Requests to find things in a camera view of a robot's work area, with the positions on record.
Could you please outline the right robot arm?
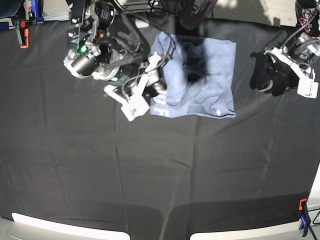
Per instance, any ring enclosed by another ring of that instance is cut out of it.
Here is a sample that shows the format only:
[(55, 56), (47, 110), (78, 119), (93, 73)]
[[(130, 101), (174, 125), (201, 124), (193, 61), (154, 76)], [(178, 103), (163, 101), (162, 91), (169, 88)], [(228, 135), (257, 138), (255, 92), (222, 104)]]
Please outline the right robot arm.
[(63, 65), (78, 79), (106, 82), (105, 94), (118, 102), (128, 103), (135, 94), (148, 101), (166, 90), (160, 68), (170, 52), (147, 56), (128, 14), (136, 16), (116, 0), (75, 0)]

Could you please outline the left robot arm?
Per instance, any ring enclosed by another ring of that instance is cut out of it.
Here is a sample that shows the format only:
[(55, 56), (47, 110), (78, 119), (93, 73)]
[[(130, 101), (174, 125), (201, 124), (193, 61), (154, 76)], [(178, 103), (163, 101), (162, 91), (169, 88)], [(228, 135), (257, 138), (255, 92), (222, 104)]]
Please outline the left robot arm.
[(257, 53), (250, 87), (277, 97), (290, 90), (316, 99), (319, 83), (312, 65), (320, 58), (320, 2), (295, 2), (297, 29), (280, 45)]

